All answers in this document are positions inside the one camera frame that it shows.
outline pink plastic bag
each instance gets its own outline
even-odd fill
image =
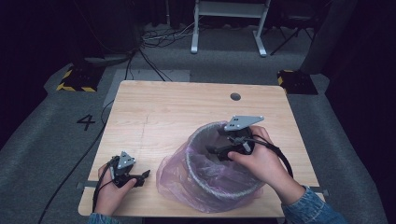
[[[201,212],[225,212],[250,203],[262,194],[263,183],[234,161],[219,161],[205,146],[227,146],[218,129],[227,122],[209,123],[193,133],[157,171],[157,189],[164,197]]]

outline black chair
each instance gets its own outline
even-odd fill
[[[281,0],[280,5],[280,24],[278,29],[282,32],[282,27],[295,29],[295,32],[285,39],[270,55],[274,55],[280,48],[288,43],[294,36],[298,36],[300,31],[304,30],[311,41],[315,40],[315,35],[320,28],[327,12],[332,4],[332,0],[323,3],[321,6],[315,4],[315,1],[309,2],[304,0]],[[313,28],[314,35],[308,33],[307,29]]]

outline table top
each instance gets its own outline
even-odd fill
[[[241,99],[233,100],[232,93],[238,93]],[[156,173],[161,161],[173,155],[199,127],[229,121],[233,115],[263,115],[264,120],[256,125],[266,128],[288,158],[294,178],[302,185],[318,186],[282,88],[188,82],[122,81],[88,179],[97,181],[98,169],[112,156],[126,151],[136,159],[130,174],[151,173],[143,187],[130,190],[116,216],[283,217],[280,200],[268,185],[251,204],[216,214],[201,213],[157,191]],[[94,188],[84,190],[78,207],[83,216],[92,211],[93,192]]]

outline person's left hand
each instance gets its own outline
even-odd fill
[[[102,172],[105,170],[106,165],[103,165],[99,168],[98,175],[99,177],[102,175]],[[106,170],[106,174],[103,177],[101,189],[99,191],[95,213],[102,214],[108,217],[111,217],[113,213],[119,207],[122,199],[128,193],[128,191],[134,187],[136,183],[136,179],[129,180],[122,188],[118,188],[114,183],[109,183],[102,187],[104,184],[111,181],[110,170]]]

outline blue denim jacket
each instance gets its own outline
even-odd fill
[[[332,210],[312,189],[305,187],[305,194],[294,204],[281,205],[285,218],[299,223],[347,223],[344,217]],[[88,224],[120,224],[115,218],[92,213]]]

